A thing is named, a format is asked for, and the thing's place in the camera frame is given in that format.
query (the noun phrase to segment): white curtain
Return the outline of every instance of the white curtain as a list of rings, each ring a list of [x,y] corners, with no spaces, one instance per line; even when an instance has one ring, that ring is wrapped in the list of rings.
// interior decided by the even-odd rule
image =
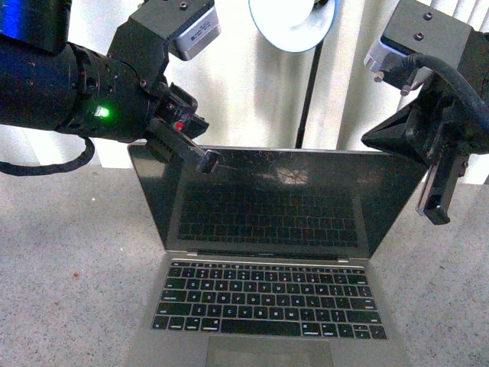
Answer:
[[[118,25],[142,0],[75,0],[70,41],[106,53]],[[423,0],[440,11],[489,30],[489,0]],[[206,145],[292,148],[302,112],[313,50],[289,54],[259,34],[248,0],[215,0],[222,34],[189,62],[171,57],[170,82],[199,101],[199,115],[211,124],[197,142]],[[415,96],[374,83],[363,66],[398,0],[340,0],[325,39],[304,148],[367,150],[360,137]],[[96,139],[92,164],[130,167],[126,147]],[[0,160],[23,164],[59,163],[83,149],[77,137],[0,125]],[[465,182],[481,184],[489,155],[472,156]]]

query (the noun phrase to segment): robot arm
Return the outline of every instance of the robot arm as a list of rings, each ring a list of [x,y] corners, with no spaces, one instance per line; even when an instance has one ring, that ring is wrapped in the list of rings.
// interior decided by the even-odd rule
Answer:
[[[209,126],[197,102],[168,86],[168,55],[190,60],[220,33],[213,0],[145,0],[118,28],[108,55],[67,42],[71,1],[5,0],[0,8],[0,123],[78,135],[87,151],[69,168],[9,173],[50,174],[89,161],[89,138],[147,139],[159,161],[174,152],[210,172],[214,151],[191,138]]]

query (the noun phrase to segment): green led light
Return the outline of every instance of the green led light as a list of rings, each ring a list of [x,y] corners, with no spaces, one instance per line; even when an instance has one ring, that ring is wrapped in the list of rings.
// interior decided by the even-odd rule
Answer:
[[[102,118],[107,118],[110,116],[110,111],[102,106],[98,106],[97,110],[95,111],[95,117],[102,117]]]

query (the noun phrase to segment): laptop screen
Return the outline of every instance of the laptop screen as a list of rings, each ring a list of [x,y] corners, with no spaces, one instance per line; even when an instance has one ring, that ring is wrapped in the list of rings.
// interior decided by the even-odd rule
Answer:
[[[167,250],[369,258],[426,170],[375,152],[213,149],[205,175],[129,148]]]

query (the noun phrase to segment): speckled countertop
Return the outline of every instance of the speckled countertop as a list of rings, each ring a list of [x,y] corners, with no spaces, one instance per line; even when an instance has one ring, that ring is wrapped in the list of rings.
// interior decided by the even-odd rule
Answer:
[[[0,366],[123,365],[164,253],[135,172],[0,176]],[[374,256],[414,366],[489,366],[489,187]]]

